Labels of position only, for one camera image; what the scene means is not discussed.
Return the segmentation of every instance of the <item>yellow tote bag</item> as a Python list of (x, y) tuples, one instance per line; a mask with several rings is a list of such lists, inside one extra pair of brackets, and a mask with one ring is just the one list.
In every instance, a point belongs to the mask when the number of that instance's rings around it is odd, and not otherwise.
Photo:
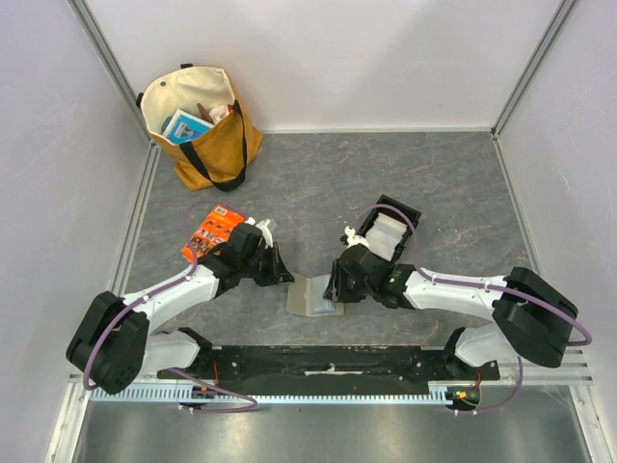
[[(163, 137), (161, 127), (176, 109), (199, 117), (205, 108), (230, 104), (233, 110), (200, 138), (176, 145)], [(175, 172), (189, 190), (216, 186), (231, 191), (242, 184), (247, 164), (261, 143), (261, 133), (222, 68), (182, 65), (148, 85), (137, 98), (150, 136), (175, 160)]]

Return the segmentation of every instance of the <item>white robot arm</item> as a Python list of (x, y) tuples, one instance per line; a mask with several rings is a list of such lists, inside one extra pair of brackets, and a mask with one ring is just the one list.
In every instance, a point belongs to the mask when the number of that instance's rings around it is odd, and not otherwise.
[[(293, 282), (272, 239), (269, 220), (253, 219), (235, 227), (227, 242), (216, 246), (196, 267), (142, 291), (118, 297), (109, 291), (95, 297), (73, 340), (67, 358), (82, 371), (95, 355), (91, 378), (108, 394), (115, 394), (139, 374), (166, 368), (186, 368), (205, 341), (190, 329), (157, 333), (168, 320), (236, 287), (243, 278), (258, 286)], [(114, 317), (127, 314), (95, 346)]]

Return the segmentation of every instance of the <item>orange package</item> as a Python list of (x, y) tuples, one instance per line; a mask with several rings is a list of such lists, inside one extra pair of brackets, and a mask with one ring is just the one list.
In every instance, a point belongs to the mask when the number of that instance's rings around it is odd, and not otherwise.
[[(214, 246), (227, 241), (235, 226), (245, 220), (237, 212), (217, 204), (191, 237), (191, 244), (197, 251), (197, 257), (205, 256)], [(193, 263), (193, 254), (188, 245), (184, 245), (182, 254)]]

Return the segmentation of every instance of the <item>metal frame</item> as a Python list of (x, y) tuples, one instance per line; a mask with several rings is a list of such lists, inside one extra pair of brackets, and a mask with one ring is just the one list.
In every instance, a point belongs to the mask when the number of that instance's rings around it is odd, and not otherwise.
[[(497, 157), (499, 159), (499, 163), (501, 164), (501, 170), (506, 180), (508, 191), (510, 192), (510, 197), (512, 198), (512, 204), (517, 215), (519, 226), (523, 233), (523, 240), (527, 249), (529, 261), (532, 268), (540, 274), (542, 274), (543, 272), (540, 261), (537, 257), (537, 251), (533, 243), (532, 234), (530, 232), (529, 225), (525, 218), (523, 209), (518, 201), (516, 189), (514, 187), (512, 179), (510, 178), (507, 161), (503, 156), (503, 152), (499, 143), (499, 136), (503, 132), (505, 126), (510, 121), (512, 114), (515, 112), (519, 103), (523, 99), (527, 89), (533, 81), (533, 78), (540, 69), (540, 66), (544, 63), (547, 56), (549, 55), (549, 52), (554, 43), (556, 42), (559, 33), (563, 30), (564, 25), (571, 17), (572, 12), (574, 11), (577, 4), (578, 0), (561, 1), (550, 20), (549, 26), (547, 27), (543, 36), (540, 38), (540, 41), (536, 45), (536, 48), (533, 51), (531, 57), (529, 58), (529, 61), (527, 62), (523, 73), (521, 74), (521, 77), (515, 85), (514, 90), (508, 97), (491, 130), (491, 132), (493, 133), (493, 140), (495, 142)], [(578, 352), (580, 354), (581, 360), (580, 365), (584, 365), (584, 367), (587, 368), (587, 364), (584, 360), (582, 351)], [(597, 389), (593, 385), (593, 379), (591, 377), (591, 374), (589, 373), (586, 381), (581, 381), (576, 385), (572, 385), (570, 387), (570, 392), (576, 405), (578, 422), (580, 423), (580, 427), (584, 434), (585, 442), (587, 443), (587, 448), (589, 449), (592, 460), (597, 463), (617, 462), (617, 455), (614, 443), (610, 439), (610, 433), (605, 428), (604, 424), (606, 423), (606, 421), (603, 418), (603, 407), (601, 405)]]
[(577, 5), (578, 0), (562, 0), (554, 15), (550, 19), (549, 26), (545, 30), (544, 34), (540, 38), (540, 41), (536, 45), (535, 50), (531, 54), (531, 58), (527, 62), (521, 77), (519, 77), (519, 81), (514, 86), (514, 90), (508, 97), (501, 113), (497, 117), (495, 125), (493, 126), (492, 132), (494, 135), (499, 135), (505, 125), (510, 120), (510, 116), (519, 105), (519, 101), (523, 98), (523, 95), (529, 84), (533, 80), (536, 72), (538, 71), (540, 65), (544, 62), (547, 54), (549, 53), (550, 48), (554, 44), (559, 35), (559, 32), (563, 28), (563, 25), (570, 17), (571, 12), (574, 7)]
[(77, 16), (77, 20), (81, 23), (103, 66), (105, 66), (114, 84), (116, 84), (122, 98), (128, 103), (133, 119), (143, 129), (144, 136), (149, 138), (144, 118), (142, 118), (142, 114), (135, 104), (135, 92), (124, 75), (124, 71), (105, 39), (98, 22), (94, 19), (93, 12), (90, 10), (88, 3), (86, 3), (86, 0), (67, 0), (67, 2)]
[[(119, 252), (114, 279), (109, 288), (116, 294), (122, 294), (126, 287), (160, 152), (160, 148), (150, 143), (144, 171)], [(74, 368), (68, 379), (67, 391), (47, 449), (45, 463), (70, 463), (72, 461), (90, 397), (90, 393), (82, 386), (81, 379), (81, 371)]]
[(70, 463), (86, 416), (89, 394), (81, 384), (68, 384), (44, 463)]
[(572, 386), (570, 388), (575, 403), (578, 422), (585, 437), (589, 454), (594, 463), (617, 461), (615, 448), (609, 433), (604, 427), (605, 420), (595, 386)]

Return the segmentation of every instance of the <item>purple cable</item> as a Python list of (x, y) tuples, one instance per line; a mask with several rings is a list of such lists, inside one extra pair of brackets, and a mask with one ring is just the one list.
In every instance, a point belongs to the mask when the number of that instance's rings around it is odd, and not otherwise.
[[(238, 397), (241, 398), (243, 400), (247, 400), (248, 402), (251, 402), (251, 405), (246, 405), (244, 407), (237, 407), (237, 408), (212, 408), (212, 409), (207, 409), (207, 410), (202, 410), (199, 408), (194, 408), (192, 410), (192, 412), (194, 413), (205, 413), (205, 414), (215, 414), (215, 413), (242, 413), (242, 412), (249, 412), (251, 410), (253, 410), (256, 406), (257, 406), (257, 401), (252, 398), (249, 397), (248, 395), (243, 395), (243, 394), (239, 394), (239, 393), (234, 393), (232, 391), (228, 391), (227, 389), (223, 389), (223, 388), (219, 388), (218, 386), (214, 386), (212, 384), (208, 384), (205, 381), (201, 381), (200, 379), (191, 376), (190, 374), (185, 373), (184, 371), (182, 371), (180, 368), (167, 368), (167, 371), (171, 371), (172, 373), (175, 373), (179, 376), (182, 376), (183, 378), (186, 379), (190, 379), (191, 381), (199, 384), (200, 386), (205, 387), (206, 389), (209, 389), (211, 391), (215, 391), (219, 394), (224, 394), (224, 395), (231, 395), (233, 397)], [(186, 406), (182, 406), (183, 410), (189, 410), (189, 407)]]
[[(107, 338), (109, 337), (109, 334), (114, 330), (114, 328), (116, 328), (118, 326), (118, 324), (122, 321), (122, 319), (129, 313), (131, 312), (133, 309), (135, 309), (137, 306), (139, 306), (140, 304), (145, 303), (150, 297), (154, 297), (157, 294), (160, 294), (163, 291), (166, 291), (182, 282), (186, 281), (186, 277), (190, 277), (191, 275), (193, 275), (195, 273), (195, 271), (197, 270), (197, 266), (198, 266), (198, 258), (197, 258), (197, 251), (195, 250), (195, 248), (193, 247), (193, 243), (191, 243), (191, 233), (189, 232), (189, 226), (188, 226), (188, 219), (189, 219), (189, 215), (191, 213), (191, 211), (197, 207), (198, 205), (202, 205), (202, 204), (222, 204), (230, 209), (235, 210), (236, 212), (238, 212), (240, 215), (246, 217), (246, 215), (244, 214), (244, 212), (242, 212), (238, 207), (236, 207), (235, 205), (228, 203), (227, 201), (223, 201), (223, 200), (213, 200), (213, 199), (207, 199), (207, 200), (201, 200), (201, 201), (197, 201), (194, 204), (191, 204), (191, 206), (186, 209), (186, 213), (184, 214), (184, 235), (186, 237), (186, 244), (188, 245), (189, 249), (191, 250), (191, 254), (193, 255), (193, 265), (191, 266), (191, 268), (189, 269), (189, 271), (185, 274), (182, 275), (181, 277), (178, 277), (176, 280), (173, 280), (172, 282), (167, 283), (166, 285), (162, 285), (160, 287), (158, 287), (157, 289), (154, 289), (153, 291), (149, 292), (148, 294), (146, 294), (143, 297), (140, 297), (139, 299), (133, 301), (132, 303), (130, 303), (128, 306), (126, 306), (124, 309), (122, 309), (120, 311), (120, 313), (118, 313), (113, 319), (112, 321), (109, 322), (109, 325), (107, 325), (107, 327), (103, 330), (103, 332), (101, 333), (100, 337), (98, 338), (98, 340), (96, 340), (96, 343), (94, 344), (93, 347), (93, 351), (90, 354), (90, 357), (88, 358), (88, 362), (86, 363), (86, 367), (84, 368), (84, 377), (83, 377), (83, 384), (84, 384), (84, 388), (87, 391), (94, 391), (95, 389), (98, 388), (98, 386), (96, 384), (90, 384), (90, 376), (93, 372), (93, 366), (94, 366), (94, 360), (96, 359), (96, 356), (98, 355), (98, 352), (100, 351), (101, 346), (103, 345), (103, 343), (107, 340)], [(189, 379), (193, 379), (194, 381), (198, 382), (197, 378), (189, 378)]]
[[(447, 278), (433, 278), (432, 275), (429, 275), (416, 262), (417, 261), (417, 254), (419, 253), (419, 239), (417, 237), (416, 227), (414, 227), (414, 224), (412, 223), (412, 221), (410, 220), (409, 217), (407, 217), (403, 212), (401, 212), (399, 209), (397, 209), (396, 207), (394, 207), (392, 205), (389, 205), (389, 204), (374, 204), (374, 205), (368, 207), (365, 211), (363, 211), (356, 218), (356, 230), (358, 229), (358, 224), (360, 223), (360, 220), (363, 218), (364, 214), (368, 213), (369, 211), (371, 211), (373, 209), (388, 209), (388, 210), (391, 210), (392, 212), (398, 214), (405, 221), (405, 223), (407, 224), (409, 229), (412, 231), (412, 235), (414, 236), (415, 247), (414, 247), (414, 256), (412, 258), (412, 262), (414, 263), (414, 267), (416, 268), (417, 273), (419, 273), (423, 278), (425, 278), (426, 280), (430, 280), (430, 281), (432, 281), (432, 282), (434, 282), (436, 284), (441, 284), (441, 285), (475, 287), (475, 288), (478, 288), (478, 289), (484, 289), (484, 285), (481, 284), (481, 283), (462, 282), (460, 280), (451, 280), (451, 279), (447, 279)], [(592, 341), (591, 333), (589, 333), (589, 331), (587, 331), (587, 329), (584, 326), (582, 326), (580, 323), (578, 323), (573, 318), (565, 315), (563, 312), (561, 312), (559, 309), (557, 309), (556, 307), (552, 306), (548, 302), (543, 301), (542, 299), (538, 299), (537, 297), (534, 297), (534, 296), (532, 296), (530, 294), (526, 294), (526, 293), (524, 293), (522, 291), (518, 291), (517, 289), (513, 289), (511, 287), (504, 287), (504, 286), (497, 286), (497, 285), (487, 285), (487, 289), (492, 289), (492, 290), (495, 290), (495, 291), (505, 292), (507, 294), (511, 294), (511, 295), (519, 297), (519, 298), (521, 298), (521, 299), (523, 299), (523, 300), (525, 300), (527, 302), (530, 302), (532, 304), (540, 306), (543, 309), (549, 311), (550, 313), (558, 316), (559, 318), (564, 320), (566, 323), (570, 324), (573, 328), (576, 328), (584, 336), (584, 340), (572, 340), (572, 341), (568, 342), (569, 346), (583, 346), (583, 345), (591, 344), (591, 341)], [(480, 414), (484, 414), (484, 413), (500, 410), (503, 407), (505, 407), (506, 405), (512, 403), (512, 401), (519, 396), (519, 394), (521, 393), (521, 389), (523, 387), (523, 360), (521, 359), (521, 357), (517, 357), (517, 358), (519, 360), (519, 381), (517, 382), (517, 386), (516, 386), (514, 392), (512, 393), (512, 395), (510, 396), (510, 398), (508, 398), (504, 402), (500, 403), (499, 405), (495, 405), (493, 407), (485, 408), (485, 409), (478, 410), (478, 411), (475, 411), (475, 412), (461, 412), (461, 411), (459, 411), (458, 412), (459, 415), (461, 415), (461, 414), (463, 414), (463, 415), (480, 415)]]

